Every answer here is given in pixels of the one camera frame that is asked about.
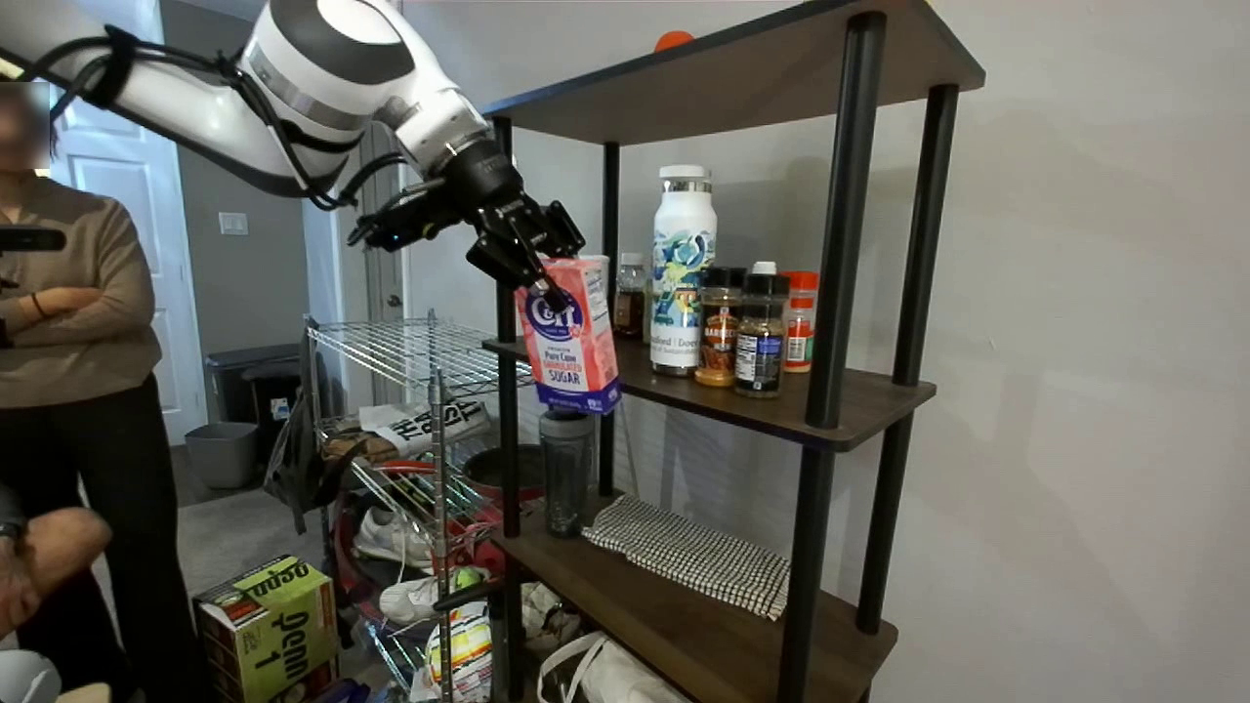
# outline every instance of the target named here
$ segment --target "dark wooden shelf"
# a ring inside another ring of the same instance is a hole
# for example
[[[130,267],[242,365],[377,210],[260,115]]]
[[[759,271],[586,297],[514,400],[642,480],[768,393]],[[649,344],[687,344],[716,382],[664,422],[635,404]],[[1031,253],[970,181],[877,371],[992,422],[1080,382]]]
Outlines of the dark wooden shelf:
[[[782,621],[720,605],[635,569],[586,539],[553,539],[541,526],[530,526],[528,535],[498,544],[514,561],[690,700],[776,700]],[[859,633],[854,608],[819,592],[804,700],[859,703],[896,642],[896,624],[884,621],[877,633]]]
[[[524,358],[521,344],[483,344],[483,349]],[[690,415],[703,415],[716,422],[732,422],[732,427],[745,427],[759,432],[840,449],[840,452],[890,428],[896,422],[903,422],[924,400],[939,393],[929,382],[897,385],[890,375],[846,371],[840,427],[823,428],[823,427],[804,422],[808,375],[784,375],[776,400],[745,400],[733,392],[699,385],[690,378],[652,375],[649,350],[642,344],[620,344],[618,367],[620,367],[625,393],[678,408],[678,410],[690,410]]]
[[[929,87],[983,87],[982,61],[923,0],[804,0],[678,51],[504,99],[483,115],[607,146],[819,116],[837,108],[842,22],[863,12],[885,14],[877,106],[924,99]]]

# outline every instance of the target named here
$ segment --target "cardboard box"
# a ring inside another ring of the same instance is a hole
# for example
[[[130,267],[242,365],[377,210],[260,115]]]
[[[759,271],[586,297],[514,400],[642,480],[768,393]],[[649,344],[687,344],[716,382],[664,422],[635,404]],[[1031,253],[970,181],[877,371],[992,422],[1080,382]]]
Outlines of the cardboard box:
[[[334,680],[334,591],[301,557],[200,592],[196,615],[221,703],[306,703]]]

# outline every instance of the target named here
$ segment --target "robotic arm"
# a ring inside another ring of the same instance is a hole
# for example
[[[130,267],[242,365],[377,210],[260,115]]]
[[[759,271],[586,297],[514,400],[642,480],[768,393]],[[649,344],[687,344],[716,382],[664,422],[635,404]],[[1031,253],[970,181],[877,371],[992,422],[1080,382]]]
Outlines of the robotic arm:
[[[557,204],[524,195],[496,130],[386,0],[268,0],[238,61],[99,26],[74,0],[21,0],[0,8],[0,53],[22,68],[21,83],[65,87],[52,116],[82,93],[315,207],[353,204],[373,168],[393,165],[368,165],[333,190],[359,134],[386,126],[423,182],[364,215],[353,241],[398,251],[467,224],[467,262],[504,284],[537,283],[537,253],[582,251]]]

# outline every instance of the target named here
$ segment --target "bottle cap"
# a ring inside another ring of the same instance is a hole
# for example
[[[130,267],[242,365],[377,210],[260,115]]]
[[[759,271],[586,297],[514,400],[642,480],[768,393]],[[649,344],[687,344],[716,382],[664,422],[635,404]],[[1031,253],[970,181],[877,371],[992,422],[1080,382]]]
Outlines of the bottle cap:
[[[748,267],[748,272],[776,276],[776,262],[761,259]]]
[[[660,181],[705,181],[703,165],[664,165]]]
[[[819,288],[819,272],[816,271],[790,271],[790,288]]]
[[[745,271],[742,267],[705,267],[703,284],[705,288],[742,288]]]
[[[776,272],[745,272],[745,284],[742,284],[748,297],[784,297],[784,276]]]

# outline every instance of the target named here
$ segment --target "white bottle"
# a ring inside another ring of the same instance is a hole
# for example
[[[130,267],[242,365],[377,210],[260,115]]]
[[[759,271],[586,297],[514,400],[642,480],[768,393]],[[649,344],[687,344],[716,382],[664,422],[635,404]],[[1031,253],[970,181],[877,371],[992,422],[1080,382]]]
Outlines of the white bottle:
[[[699,276],[716,259],[716,207],[705,168],[664,165],[652,227],[652,371],[690,375],[699,367]]]

